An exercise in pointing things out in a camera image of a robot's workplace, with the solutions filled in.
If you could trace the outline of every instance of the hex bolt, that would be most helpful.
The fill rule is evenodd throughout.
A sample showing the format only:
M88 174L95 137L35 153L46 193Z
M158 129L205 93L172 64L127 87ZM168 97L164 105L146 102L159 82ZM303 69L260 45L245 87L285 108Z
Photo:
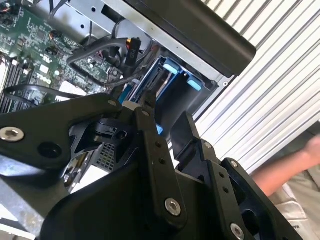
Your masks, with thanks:
M0 139L10 143L16 143L24 139L25 133L13 126L8 126L0 129Z
M205 145L208 149L212 148L211 144L208 143L208 142L205 142L204 145Z
M108 100L108 104L112 105L112 106L117 106L115 101L112 100Z
M230 161L231 165L234 167L234 168L237 168L238 167L238 164L235 162L235 161Z
M239 240L244 240L245 239L245 234L244 231L235 223L231 223L230 225L231 231L233 235Z
M173 216L179 216L181 214L180 204L173 198L168 198L164 203L165 209Z

